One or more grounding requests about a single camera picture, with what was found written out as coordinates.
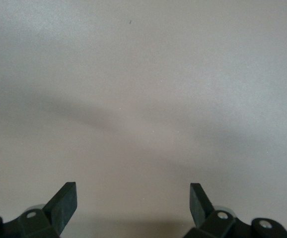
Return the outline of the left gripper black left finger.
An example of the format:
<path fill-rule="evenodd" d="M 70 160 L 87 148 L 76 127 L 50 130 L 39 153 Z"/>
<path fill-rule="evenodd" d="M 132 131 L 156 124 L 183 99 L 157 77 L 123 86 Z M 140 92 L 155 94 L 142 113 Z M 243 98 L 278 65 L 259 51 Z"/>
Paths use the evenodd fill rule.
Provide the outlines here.
<path fill-rule="evenodd" d="M 3 225 L 3 238 L 59 238 L 77 209 L 75 182 L 65 183 L 43 208 L 30 209 Z"/>

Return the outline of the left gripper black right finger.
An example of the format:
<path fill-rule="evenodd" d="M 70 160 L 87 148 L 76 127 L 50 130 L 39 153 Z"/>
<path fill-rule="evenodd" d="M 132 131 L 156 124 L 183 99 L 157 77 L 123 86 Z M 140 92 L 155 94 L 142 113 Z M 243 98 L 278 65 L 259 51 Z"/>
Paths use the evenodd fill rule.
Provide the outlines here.
<path fill-rule="evenodd" d="M 186 238 L 251 238 L 252 228 L 224 207 L 215 208 L 199 183 L 190 184 L 190 212 L 195 226 Z"/>

